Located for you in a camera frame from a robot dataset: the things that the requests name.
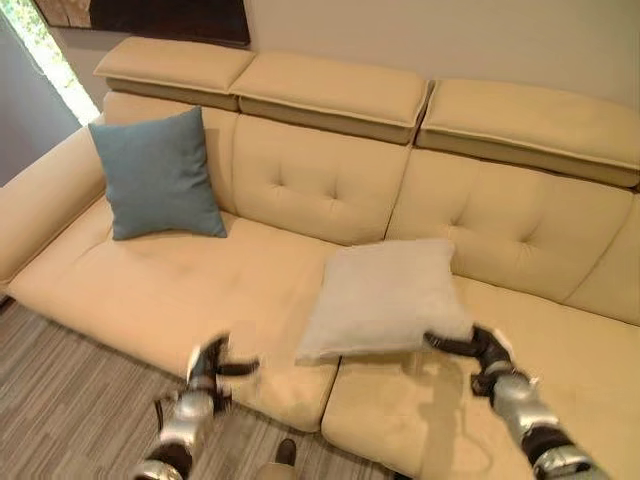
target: sofa armrest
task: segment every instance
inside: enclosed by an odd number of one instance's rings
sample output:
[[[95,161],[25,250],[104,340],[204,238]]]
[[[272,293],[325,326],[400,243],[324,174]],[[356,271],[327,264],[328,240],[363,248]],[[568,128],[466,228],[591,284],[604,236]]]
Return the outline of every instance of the sofa armrest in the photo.
[[[100,157],[86,127],[0,189],[0,293],[103,191]]]

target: wall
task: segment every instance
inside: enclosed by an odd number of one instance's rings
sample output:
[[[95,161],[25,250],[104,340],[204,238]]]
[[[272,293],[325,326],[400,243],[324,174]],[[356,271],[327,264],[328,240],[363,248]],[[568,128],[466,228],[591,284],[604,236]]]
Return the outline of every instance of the wall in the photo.
[[[80,124],[0,14],[0,186]]]
[[[245,0],[253,48],[530,83],[640,108],[638,0]],[[91,72],[124,35],[56,37],[97,102]]]

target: blue pillow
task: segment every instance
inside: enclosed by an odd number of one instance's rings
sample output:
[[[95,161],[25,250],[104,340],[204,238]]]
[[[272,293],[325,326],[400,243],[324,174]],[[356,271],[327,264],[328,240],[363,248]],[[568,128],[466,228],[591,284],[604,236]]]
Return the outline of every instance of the blue pillow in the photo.
[[[200,107],[89,130],[107,177],[114,240],[163,230],[227,236],[209,181]]]

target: painting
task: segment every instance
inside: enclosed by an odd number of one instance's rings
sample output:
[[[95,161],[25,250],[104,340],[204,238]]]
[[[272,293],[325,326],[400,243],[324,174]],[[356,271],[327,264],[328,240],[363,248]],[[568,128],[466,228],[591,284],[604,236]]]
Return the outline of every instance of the painting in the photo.
[[[250,42],[243,0],[34,0],[52,27],[230,45]]]

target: window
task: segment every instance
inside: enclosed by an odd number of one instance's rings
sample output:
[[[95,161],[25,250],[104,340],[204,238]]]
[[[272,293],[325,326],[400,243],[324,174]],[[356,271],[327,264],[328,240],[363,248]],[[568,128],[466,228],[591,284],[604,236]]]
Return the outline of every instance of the window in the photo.
[[[49,79],[81,125],[98,116],[98,109],[29,0],[0,0],[0,9],[32,59],[34,71]]]

